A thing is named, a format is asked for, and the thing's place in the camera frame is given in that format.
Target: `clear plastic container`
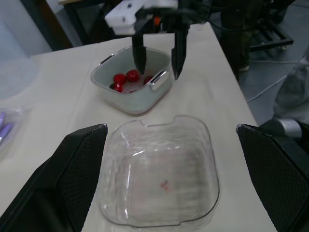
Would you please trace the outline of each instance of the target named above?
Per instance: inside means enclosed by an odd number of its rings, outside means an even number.
[[[208,129],[190,116],[122,125],[106,144],[101,175],[103,217],[131,229],[200,229],[219,200]]]
[[[36,76],[35,62],[0,19],[0,100],[20,93]]]

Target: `transparent bowl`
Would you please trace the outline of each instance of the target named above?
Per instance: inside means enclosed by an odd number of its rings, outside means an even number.
[[[160,125],[136,120],[107,142],[98,202],[112,224],[199,229],[212,219],[219,193],[210,135],[199,119],[176,116]]]

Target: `white container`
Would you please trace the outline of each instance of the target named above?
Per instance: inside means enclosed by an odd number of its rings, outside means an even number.
[[[132,47],[125,48],[109,56],[92,72],[91,79],[102,90],[104,100],[114,107],[130,113],[141,114],[149,110],[173,85],[174,74],[170,56],[164,52],[146,48],[147,63],[145,74],[139,82],[126,83],[123,92],[110,89],[113,77],[118,73],[126,74],[136,69]],[[143,85],[147,76],[154,76]]]

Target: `orange component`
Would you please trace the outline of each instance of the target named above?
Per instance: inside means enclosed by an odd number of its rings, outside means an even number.
[[[154,25],[155,25],[155,26],[159,26],[159,25],[160,25],[160,23],[161,23],[161,18],[160,18],[160,17],[158,17],[158,16],[157,16],[157,17],[155,17],[155,18],[154,18]]]

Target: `table leg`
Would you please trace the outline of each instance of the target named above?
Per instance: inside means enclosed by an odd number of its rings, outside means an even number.
[[[90,44],[89,37],[80,18],[77,15],[76,9],[73,6],[73,3],[64,4],[64,9],[66,10],[79,38],[82,41],[83,45]]]

